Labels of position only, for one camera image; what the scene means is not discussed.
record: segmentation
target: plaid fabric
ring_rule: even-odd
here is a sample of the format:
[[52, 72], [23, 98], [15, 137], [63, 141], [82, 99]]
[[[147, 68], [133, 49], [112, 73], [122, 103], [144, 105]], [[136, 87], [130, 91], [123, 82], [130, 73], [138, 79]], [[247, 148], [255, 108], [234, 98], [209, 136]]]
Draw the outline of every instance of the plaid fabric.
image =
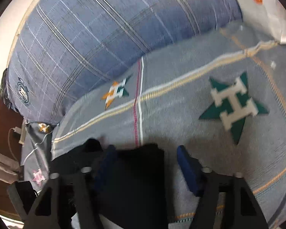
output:
[[236, 0], [41, 0], [8, 67], [8, 97], [57, 124], [87, 92], [151, 50], [240, 19]]

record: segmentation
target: white star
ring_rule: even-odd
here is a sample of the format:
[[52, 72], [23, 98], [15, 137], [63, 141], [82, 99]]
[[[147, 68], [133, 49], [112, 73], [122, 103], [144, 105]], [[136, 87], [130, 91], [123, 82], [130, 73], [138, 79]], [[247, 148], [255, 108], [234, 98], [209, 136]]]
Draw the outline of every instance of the white star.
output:
[[275, 63], [274, 61], [272, 61], [270, 67], [271, 67], [272, 69], [275, 69], [276, 63]]

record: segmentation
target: white cable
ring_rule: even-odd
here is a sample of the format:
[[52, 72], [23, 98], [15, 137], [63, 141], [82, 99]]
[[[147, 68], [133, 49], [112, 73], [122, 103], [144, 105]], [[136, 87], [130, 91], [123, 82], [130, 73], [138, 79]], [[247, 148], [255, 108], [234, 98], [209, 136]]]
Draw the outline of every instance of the white cable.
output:
[[15, 157], [14, 153], [13, 153], [12, 150], [11, 150], [11, 144], [10, 144], [10, 142], [9, 142], [11, 130], [15, 130], [15, 128], [12, 127], [12, 128], [10, 128], [9, 131], [8, 131], [8, 147], [9, 147], [10, 152], [11, 152], [11, 155], [13, 156], [13, 158], [15, 159], [15, 161], [16, 161], [17, 163], [19, 163], [18, 159]]

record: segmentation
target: folded fabric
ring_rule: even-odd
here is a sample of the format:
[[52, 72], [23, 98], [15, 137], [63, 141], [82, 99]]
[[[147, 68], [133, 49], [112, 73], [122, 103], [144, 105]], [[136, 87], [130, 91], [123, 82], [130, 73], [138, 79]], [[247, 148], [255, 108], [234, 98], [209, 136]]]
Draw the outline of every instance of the folded fabric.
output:
[[12, 108], [57, 124], [143, 54], [241, 19], [236, 0], [40, 0], [8, 67]]
[[286, 220], [286, 46], [234, 22], [153, 51], [72, 106], [53, 131], [52, 158], [89, 138], [165, 151], [170, 228], [188, 228], [198, 204], [178, 145], [217, 173], [242, 172], [273, 228]]

